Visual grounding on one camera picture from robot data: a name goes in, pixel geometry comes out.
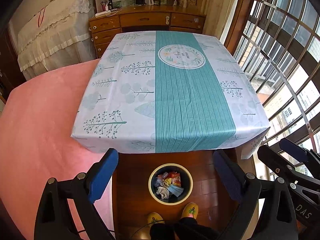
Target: black pants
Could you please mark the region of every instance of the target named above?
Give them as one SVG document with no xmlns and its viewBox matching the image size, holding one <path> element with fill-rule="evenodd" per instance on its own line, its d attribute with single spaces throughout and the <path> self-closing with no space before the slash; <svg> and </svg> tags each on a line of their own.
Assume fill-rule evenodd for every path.
<svg viewBox="0 0 320 240">
<path fill-rule="evenodd" d="M 151 240 L 174 240 L 174 232 L 180 240 L 215 240 L 219 236 L 212 228 L 198 225 L 194 218 L 186 217 L 173 226 L 161 223 L 152 225 Z"/>
</svg>

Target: wooden floor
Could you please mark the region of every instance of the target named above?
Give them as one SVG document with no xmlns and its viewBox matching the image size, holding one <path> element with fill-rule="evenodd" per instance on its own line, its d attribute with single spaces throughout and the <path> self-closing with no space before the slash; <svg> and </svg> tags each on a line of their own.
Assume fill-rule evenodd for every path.
<svg viewBox="0 0 320 240">
<path fill-rule="evenodd" d="M 233 151 L 228 155 L 234 159 Z M 166 206 L 154 200 L 148 190 L 151 172 L 165 163 L 177 163 L 191 173 L 193 190 L 181 204 Z M 113 210 L 117 239 L 127 240 L 140 227 L 147 224 L 147 216 L 158 212 L 164 220 L 179 220 L 189 202 L 199 205 L 199 224 L 222 231 L 235 209 L 235 203 L 217 176 L 212 151 L 166 154 L 119 154 L 119 163 L 113 178 Z M 145 227 L 132 239 L 150 239 Z"/>
</svg>

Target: foot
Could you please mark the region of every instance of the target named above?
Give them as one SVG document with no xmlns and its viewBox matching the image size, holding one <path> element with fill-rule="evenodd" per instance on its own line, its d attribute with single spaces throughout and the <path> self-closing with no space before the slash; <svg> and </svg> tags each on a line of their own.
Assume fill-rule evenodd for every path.
<svg viewBox="0 0 320 240">
<path fill-rule="evenodd" d="M 196 203 L 190 202 L 184 207 L 181 218 L 191 217 L 196 219 L 199 212 L 199 207 Z"/>
<path fill-rule="evenodd" d="M 148 224 L 149 224 L 149 227 L 151 227 L 153 224 L 156 224 L 156 223 L 162 223 L 164 224 L 164 221 L 160 221 L 160 220 L 163 220 L 162 216 L 160 216 L 158 213 L 156 212 L 152 212 L 148 215 Z"/>
</svg>

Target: metal bolt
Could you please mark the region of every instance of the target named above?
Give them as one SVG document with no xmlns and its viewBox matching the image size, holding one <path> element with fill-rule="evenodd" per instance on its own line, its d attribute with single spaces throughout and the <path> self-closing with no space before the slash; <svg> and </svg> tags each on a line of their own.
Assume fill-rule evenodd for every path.
<svg viewBox="0 0 320 240">
<path fill-rule="evenodd" d="M 247 173 L 246 176 L 247 176 L 248 179 L 254 179 L 255 178 L 255 175 L 252 174 L 252 173 Z"/>
<path fill-rule="evenodd" d="M 85 177 L 85 173 L 84 173 L 84 172 L 81 172 L 81 173 L 79 173 L 79 174 L 77 175 L 77 178 L 78 178 L 78 179 L 84 179 L 84 177 Z"/>
<path fill-rule="evenodd" d="M 284 183 L 284 179 L 282 179 L 281 177 L 277 178 L 277 180 L 278 180 L 278 182 L 281 183 L 281 184 Z"/>
<path fill-rule="evenodd" d="M 54 178 L 48 179 L 48 184 L 52 184 L 52 183 L 54 183 Z"/>
</svg>

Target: wooden dresser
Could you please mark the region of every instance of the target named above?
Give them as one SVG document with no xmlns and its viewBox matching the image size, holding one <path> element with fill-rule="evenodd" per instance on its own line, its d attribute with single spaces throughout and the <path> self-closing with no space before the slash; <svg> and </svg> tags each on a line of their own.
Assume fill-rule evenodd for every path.
<svg viewBox="0 0 320 240">
<path fill-rule="evenodd" d="M 194 8 L 167 5 L 123 7 L 114 16 L 101 15 L 89 20 L 97 56 L 101 57 L 117 33 L 167 30 L 202 33 L 205 15 Z"/>
</svg>

